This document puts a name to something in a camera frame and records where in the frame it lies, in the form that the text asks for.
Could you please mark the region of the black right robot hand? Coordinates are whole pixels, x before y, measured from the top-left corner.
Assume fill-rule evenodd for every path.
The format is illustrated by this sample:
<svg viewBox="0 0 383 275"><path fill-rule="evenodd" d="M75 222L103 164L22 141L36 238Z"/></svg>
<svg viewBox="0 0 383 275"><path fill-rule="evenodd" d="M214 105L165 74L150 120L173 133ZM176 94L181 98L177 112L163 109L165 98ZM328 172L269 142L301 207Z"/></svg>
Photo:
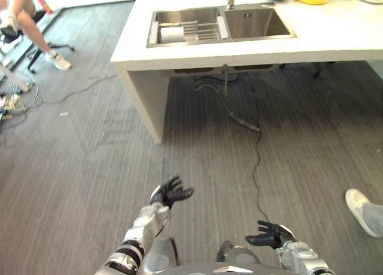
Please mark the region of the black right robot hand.
<svg viewBox="0 0 383 275"><path fill-rule="evenodd" d="M284 225L258 220L258 235L247 235L247 243L253 246L269 246L272 249L282 248L286 243L296 242L293 232Z"/></svg>

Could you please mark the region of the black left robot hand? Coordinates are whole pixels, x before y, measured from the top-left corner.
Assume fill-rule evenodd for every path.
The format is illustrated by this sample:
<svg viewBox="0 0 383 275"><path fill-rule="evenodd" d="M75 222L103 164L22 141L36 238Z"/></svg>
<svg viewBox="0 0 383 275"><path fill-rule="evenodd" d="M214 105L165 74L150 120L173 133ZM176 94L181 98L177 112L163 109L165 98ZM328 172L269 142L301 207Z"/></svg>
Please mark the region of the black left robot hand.
<svg viewBox="0 0 383 275"><path fill-rule="evenodd" d="M194 188L184 188L179 175L164 184L158 185L150 196L150 204L160 203L170 209L174 203L187 200L194 193Z"/></svg>

